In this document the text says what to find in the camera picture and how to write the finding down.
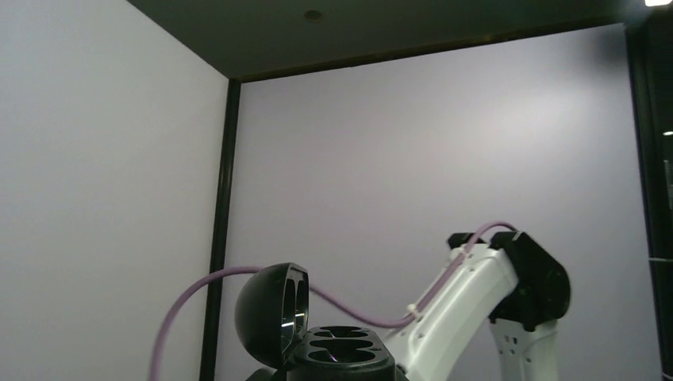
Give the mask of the black charging case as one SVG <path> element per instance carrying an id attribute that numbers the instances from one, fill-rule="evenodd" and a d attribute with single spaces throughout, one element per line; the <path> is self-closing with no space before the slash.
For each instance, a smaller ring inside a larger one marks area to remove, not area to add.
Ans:
<path id="1" fill-rule="evenodd" d="M 405 373 L 373 331 L 350 325 L 311 328 L 307 271 L 293 263 L 255 273 L 235 305 L 246 352 L 274 369 L 273 380 L 404 380 Z"/>

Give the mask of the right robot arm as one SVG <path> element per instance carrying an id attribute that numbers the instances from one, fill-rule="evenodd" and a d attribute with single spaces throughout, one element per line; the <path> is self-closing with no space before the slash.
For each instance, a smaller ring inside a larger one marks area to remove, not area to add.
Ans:
<path id="1" fill-rule="evenodd" d="M 557 323 L 568 311 L 567 271 L 522 231 L 501 231 L 467 245 L 451 236 L 441 289 L 412 307 L 413 322 L 383 343 L 409 380 L 446 380 L 483 323 L 498 351 L 503 380 L 557 380 Z"/>

